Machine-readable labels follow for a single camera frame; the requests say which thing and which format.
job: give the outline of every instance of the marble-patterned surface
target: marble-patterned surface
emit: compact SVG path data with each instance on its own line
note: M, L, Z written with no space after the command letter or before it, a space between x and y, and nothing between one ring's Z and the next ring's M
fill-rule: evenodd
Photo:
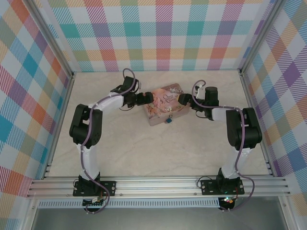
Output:
M191 92L195 81L216 86L220 105L247 107L237 71L147 71L136 72L142 92L179 83ZM78 104L90 104L106 96L123 81L120 72L78 73L71 93L50 176L77 176L80 157L69 136ZM226 124L200 119L195 111L170 124L149 126L143 108L104 116L103 135L97 145L101 175L216 175L225 163L230 145ZM260 145L241 170L245 174L267 174Z

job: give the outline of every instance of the box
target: box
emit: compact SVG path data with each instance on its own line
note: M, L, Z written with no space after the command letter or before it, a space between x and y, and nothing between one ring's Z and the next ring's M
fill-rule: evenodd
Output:
M177 99L183 93L179 84L175 83L152 91L153 103L144 106L151 126L170 123L174 118L189 112L189 106L181 105Z

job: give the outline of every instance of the pink box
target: pink box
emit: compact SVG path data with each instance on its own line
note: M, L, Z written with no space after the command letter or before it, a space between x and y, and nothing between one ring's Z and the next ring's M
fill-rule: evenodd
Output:
M168 118L173 120L189 112L188 106L183 106L177 101L183 93L179 84L168 85L152 93L153 103L144 105L150 126L166 122Z

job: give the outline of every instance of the floral patterned box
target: floral patterned box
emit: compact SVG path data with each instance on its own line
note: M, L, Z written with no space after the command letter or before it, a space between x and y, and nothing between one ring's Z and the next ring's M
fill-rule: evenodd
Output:
M189 112L189 106L183 106L177 101L179 95L183 93L179 84L168 85L152 93L153 103L144 105L151 126L163 122L169 123L174 118Z

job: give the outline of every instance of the colorful plaid backdrop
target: colorful plaid backdrop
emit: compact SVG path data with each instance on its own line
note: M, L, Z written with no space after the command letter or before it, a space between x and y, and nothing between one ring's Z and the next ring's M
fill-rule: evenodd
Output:
M307 224L307 0L287 1L247 74L274 166Z
M274 0L36 2L73 69L118 71L237 69Z
M0 0L0 230L16 229L42 170L68 76L21 0Z

